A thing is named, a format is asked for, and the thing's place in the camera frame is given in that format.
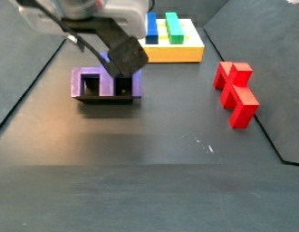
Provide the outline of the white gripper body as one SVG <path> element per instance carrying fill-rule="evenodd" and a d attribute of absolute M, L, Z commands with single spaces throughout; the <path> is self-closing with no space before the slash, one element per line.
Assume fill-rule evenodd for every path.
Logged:
<path fill-rule="evenodd" d="M 58 19 L 80 21 L 112 18 L 124 31 L 141 39 L 147 34 L 149 0 L 34 0 Z M 64 35 L 62 29 L 32 0 L 9 0 L 29 26 L 44 34 Z"/>

